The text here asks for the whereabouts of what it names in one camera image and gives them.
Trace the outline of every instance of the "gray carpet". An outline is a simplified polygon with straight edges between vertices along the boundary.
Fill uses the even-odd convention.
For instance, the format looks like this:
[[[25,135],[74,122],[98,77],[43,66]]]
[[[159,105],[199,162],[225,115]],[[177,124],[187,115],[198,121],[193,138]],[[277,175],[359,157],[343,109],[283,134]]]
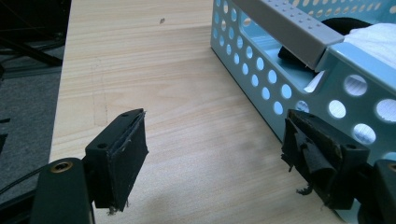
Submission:
[[[64,47],[48,54],[63,57]],[[0,57],[6,72],[0,85],[0,189],[47,164],[62,67],[28,57]],[[0,195],[0,204],[35,188],[35,175]]]

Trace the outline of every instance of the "blue basket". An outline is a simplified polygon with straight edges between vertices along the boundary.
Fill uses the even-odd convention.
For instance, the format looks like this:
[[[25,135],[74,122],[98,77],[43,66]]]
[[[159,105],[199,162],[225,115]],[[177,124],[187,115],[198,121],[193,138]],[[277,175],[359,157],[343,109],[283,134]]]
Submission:
[[[299,109],[370,148],[371,164],[396,160],[396,70],[320,22],[336,17],[395,23],[396,2],[215,0],[211,46],[279,139]],[[312,73],[277,57],[282,45],[324,71],[314,91]]]

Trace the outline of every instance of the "wooden table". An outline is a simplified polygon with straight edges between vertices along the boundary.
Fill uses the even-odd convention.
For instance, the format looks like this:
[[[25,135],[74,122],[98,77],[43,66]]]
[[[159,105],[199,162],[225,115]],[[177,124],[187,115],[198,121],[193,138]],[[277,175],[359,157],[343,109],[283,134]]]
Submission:
[[[210,48],[212,1],[74,0],[50,159],[147,111],[130,206],[97,223],[339,223]]]

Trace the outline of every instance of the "light wood tabletop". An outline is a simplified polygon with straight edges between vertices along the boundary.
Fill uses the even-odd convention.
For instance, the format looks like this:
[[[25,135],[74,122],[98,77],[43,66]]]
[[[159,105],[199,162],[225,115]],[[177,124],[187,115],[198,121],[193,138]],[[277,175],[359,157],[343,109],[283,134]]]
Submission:
[[[341,223],[210,48],[211,0],[73,0],[50,159],[144,108],[149,154],[97,223]]]

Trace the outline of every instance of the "basket handle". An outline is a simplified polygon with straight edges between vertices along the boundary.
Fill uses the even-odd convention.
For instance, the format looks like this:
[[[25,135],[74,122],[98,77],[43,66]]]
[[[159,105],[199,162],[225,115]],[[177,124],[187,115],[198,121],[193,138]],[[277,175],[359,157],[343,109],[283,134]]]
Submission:
[[[325,49],[344,37],[287,0],[233,0],[261,28],[315,69]]]

